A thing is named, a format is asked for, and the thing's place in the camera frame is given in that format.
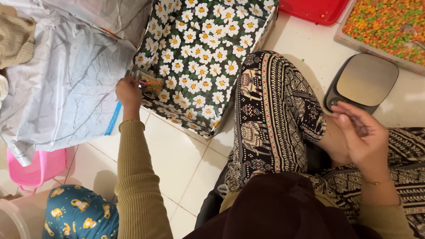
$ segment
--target red plastic tray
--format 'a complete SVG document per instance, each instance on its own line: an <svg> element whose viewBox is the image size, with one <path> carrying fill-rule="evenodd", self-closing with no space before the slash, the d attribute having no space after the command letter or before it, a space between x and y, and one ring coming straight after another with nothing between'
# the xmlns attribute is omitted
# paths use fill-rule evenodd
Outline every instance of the red plastic tray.
<svg viewBox="0 0 425 239"><path fill-rule="evenodd" d="M279 9L292 16L329 26L338 20L348 2L349 0L280 0Z"/></svg>

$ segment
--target yellow cartoon print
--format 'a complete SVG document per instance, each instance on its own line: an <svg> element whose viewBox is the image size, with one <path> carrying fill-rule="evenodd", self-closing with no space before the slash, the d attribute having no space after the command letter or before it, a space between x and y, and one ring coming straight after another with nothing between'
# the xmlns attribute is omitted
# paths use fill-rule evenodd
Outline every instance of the yellow cartoon print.
<svg viewBox="0 0 425 239"><path fill-rule="evenodd" d="M86 203L86 202L81 202L80 200L78 200L78 199L74 199L74 200L72 200L71 201L71 204L73 205L73 206L77 206L80 210L81 210L81 212L83 212L87 207L88 207L88 203Z"/></svg>
<svg viewBox="0 0 425 239"><path fill-rule="evenodd" d="M91 219L91 218L87 218L85 220L82 228L85 228L85 229L87 229L87 228L94 228L94 227L96 227L96 224L97 224L96 221L93 221L93 219Z"/></svg>
<svg viewBox="0 0 425 239"><path fill-rule="evenodd" d="M103 210L105 211L104 217L105 218L109 218L111 216L111 213L109 212L109 204L104 204L103 206Z"/></svg>
<svg viewBox="0 0 425 239"><path fill-rule="evenodd" d="M49 224L47 224L47 221L44 221L44 229L49 233L50 236L54 236L54 233L49 228Z"/></svg>
<svg viewBox="0 0 425 239"><path fill-rule="evenodd" d="M56 188L55 191L53 191L52 195L50 195L50 197L54 197L56 195L60 195L63 192L65 192L65 189L63 189L63 188Z"/></svg>
<svg viewBox="0 0 425 239"><path fill-rule="evenodd" d="M71 227L69 227L68 223L64 223L65 227L63 228L63 235L69 236L71 233Z"/></svg>
<svg viewBox="0 0 425 239"><path fill-rule="evenodd" d="M59 217L62 216L62 211L59 208L56 208L55 210L52 210L50 214L52 214L52 217L56 217L56 220L58 220Z"/></svg>

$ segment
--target spoon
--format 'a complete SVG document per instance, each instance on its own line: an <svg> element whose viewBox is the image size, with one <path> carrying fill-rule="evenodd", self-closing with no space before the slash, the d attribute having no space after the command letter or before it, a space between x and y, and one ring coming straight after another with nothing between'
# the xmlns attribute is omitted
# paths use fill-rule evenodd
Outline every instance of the spoon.
<svg viewBox="0 0 425 239"><path fill-rule="evenodd" d="M412 27L412 26L411 26L411 25L409 25L409 24L403 24L403 25L400 27L400 31L404 31L404 30L407 30L407 31L411 31L411 30L413 30L415 35L417 35L417 34L418 34L418 33L416 32L415 28L414 28L414 27ZM420 42L420 41L415 41L414 43L418 44L418 45L419 45L419 46L421 46L423 49L425 49L425 45L424 45L422 42Z"/></svg>

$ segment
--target colorful snack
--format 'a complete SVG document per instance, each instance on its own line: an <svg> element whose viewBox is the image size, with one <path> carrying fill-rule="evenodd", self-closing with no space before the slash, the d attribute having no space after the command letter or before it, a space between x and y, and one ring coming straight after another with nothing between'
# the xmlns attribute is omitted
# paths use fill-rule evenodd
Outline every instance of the colorful snack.
<svg viewBox="0 0 425 239"><path fill-rule="evenodd" d="M139 81L139 87L143 92L149 91L159 95L164 88L164 79L154 78L143 71L137 70L135 73L135 78Z"/></svg>
<svg viewBox="0 0 425 239"><path fill-rule="evenodd" d="M371 47L393 56L425 66L425 50L417 44L409 48L405 43L425 43L424 0L358 0L351 11L343 33ZM403 24L417 32L400 31Z"/></svg>

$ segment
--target digital kitchen scale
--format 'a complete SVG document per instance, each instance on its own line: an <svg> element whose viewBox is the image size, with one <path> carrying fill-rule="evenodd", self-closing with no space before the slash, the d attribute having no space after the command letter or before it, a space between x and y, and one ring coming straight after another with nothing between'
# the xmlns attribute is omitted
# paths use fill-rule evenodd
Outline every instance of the digital kitchen scale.
<svg viewBox="0 0 425 239"><path fill-rule="evenodd" d="M369 54L350 57L332 81L325 106L343 101L373 114L393 88L399 69L393 63Z"/></svg>

